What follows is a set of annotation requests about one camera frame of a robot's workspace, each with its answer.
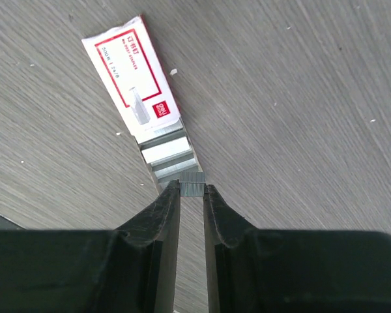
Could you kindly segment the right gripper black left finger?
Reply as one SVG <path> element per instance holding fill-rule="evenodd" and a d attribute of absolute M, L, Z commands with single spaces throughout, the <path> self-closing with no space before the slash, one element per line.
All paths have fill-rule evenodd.
<path fill-rule="evenodd" d="M 114 230 L 0 230 L 0 312 L 171 312 L 179 183 Z"/>

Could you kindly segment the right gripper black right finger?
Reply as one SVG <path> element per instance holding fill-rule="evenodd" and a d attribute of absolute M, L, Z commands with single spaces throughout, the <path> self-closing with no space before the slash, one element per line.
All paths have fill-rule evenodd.
<path fill-rule="evenodd" d="M 210 312 L 391 312 L 391 235 L 260 229 L 203 197 Z"/>

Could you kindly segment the small staple strip piece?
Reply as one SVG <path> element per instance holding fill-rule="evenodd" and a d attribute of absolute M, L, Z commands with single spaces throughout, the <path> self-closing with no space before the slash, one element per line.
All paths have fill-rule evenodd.
<path fill-rule="evenodd" d="M 179 177 L 179 183 L 181 197 L 203 197 L 206 185 L 203 172 L 182 172 Z"/>

